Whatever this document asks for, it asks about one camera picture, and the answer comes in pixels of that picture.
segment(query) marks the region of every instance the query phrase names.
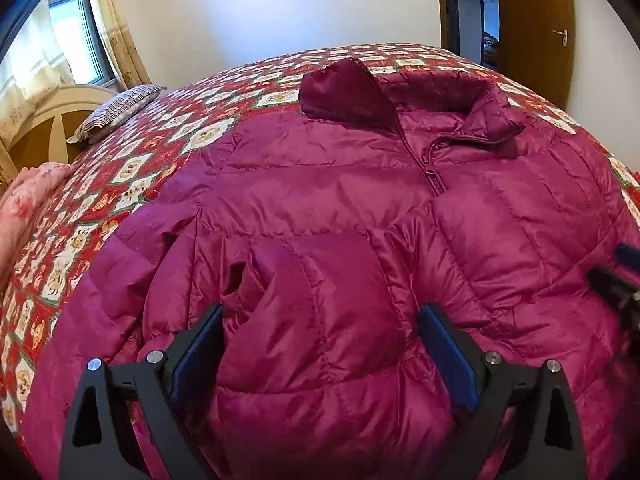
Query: bedspread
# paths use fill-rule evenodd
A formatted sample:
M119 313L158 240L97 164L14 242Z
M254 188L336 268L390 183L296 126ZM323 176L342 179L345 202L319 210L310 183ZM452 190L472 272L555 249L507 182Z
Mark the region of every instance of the bedspread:
M18 257L0 316L0 401L4 420L18 440L40 352L105 240L157 195L191 153L246 118L274 107L297 109L303 75L349 56L362 60L374 74L449 70L491 78L507 92L511 105L569 133L589 135L524 86L448 51L419 44L307 50L236 67L171 92L75 161L73 177L44 206L36 232ZM640 185L622 163L593 142L609 159L640 225Z

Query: curtain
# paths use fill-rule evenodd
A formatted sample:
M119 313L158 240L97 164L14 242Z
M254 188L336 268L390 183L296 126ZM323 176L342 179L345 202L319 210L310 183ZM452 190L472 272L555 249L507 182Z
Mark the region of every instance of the curtain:
M1 180L10 182L17 174L7 151L24 121L52 91L74 82L56 39L49 3L42 0L0 63Z
M151 83L117 0L90 0L100 38L122 90Z

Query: purple puffer jacket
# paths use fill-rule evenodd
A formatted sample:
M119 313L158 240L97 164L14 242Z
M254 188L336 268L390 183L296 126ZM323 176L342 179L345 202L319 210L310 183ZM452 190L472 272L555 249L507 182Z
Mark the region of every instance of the purple puffer jacket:
M97 255L23 420L44 478L86 362L164 349L217 301L226 353L191 429L225 478L426 478L455 430L418 338L428 302L510 362L558 359L606 478L640 430L640 376L585 273L640 234L605 157L466 73L376 80L347 59L300 103L193 156Z

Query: silver bolt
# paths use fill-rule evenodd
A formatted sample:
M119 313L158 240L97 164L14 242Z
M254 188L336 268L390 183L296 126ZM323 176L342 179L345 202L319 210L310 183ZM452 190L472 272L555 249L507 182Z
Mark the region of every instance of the silver bolt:
M549 359L549 361L546 362L546 367L554 373L562 370L560 363L555 359Z
M102 361L100 361L100 359L97 359L97 358L91 359L86 365L86 367L92 372L95 372L101 366L102 366Z
M502 362L502 356L498 352L487 352L484 354L484 360L491 365L499 365Z
M161 350L152 350L146 355L146 360L147 362L154 365L162 361L163 357L164 357L164 352L162 352Z

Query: door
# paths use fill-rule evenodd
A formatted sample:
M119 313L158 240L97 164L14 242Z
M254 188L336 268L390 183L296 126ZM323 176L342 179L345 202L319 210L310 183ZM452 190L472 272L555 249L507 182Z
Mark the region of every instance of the door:
M574 38L574 0L500 0L498 72L564 109Z

